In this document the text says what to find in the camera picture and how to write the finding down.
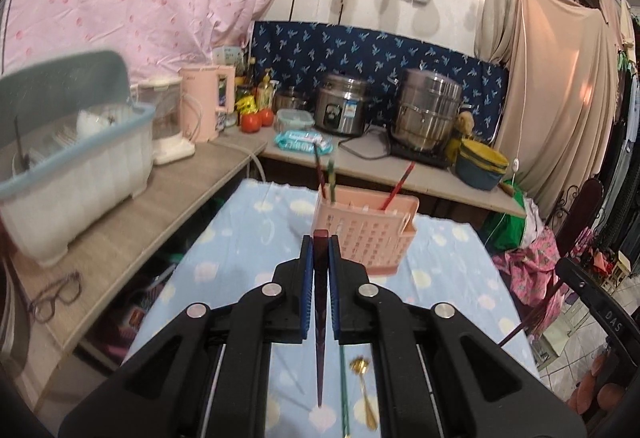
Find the right hand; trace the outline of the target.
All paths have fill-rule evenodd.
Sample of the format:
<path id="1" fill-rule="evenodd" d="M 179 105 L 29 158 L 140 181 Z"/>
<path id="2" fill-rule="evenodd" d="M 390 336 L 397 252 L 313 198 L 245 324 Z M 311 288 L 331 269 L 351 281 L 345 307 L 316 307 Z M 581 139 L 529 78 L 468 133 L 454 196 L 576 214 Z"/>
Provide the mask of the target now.
<path id="1" fill-rule="evenodd" d="M 614 383 L 606 383 L 601 387 L 598 386 L 598 378 L 603 374 L 606 364 L 608 363 L 608 352 L 602 352 L 594 359 L 590 369 L 585 373 L 584 377 L 573 390 L 570 399 L 567 401 L 574 412 L 584 415 L 593 404 L 599 410 L 610 412 L 623 399 L 625 388 Z"/>

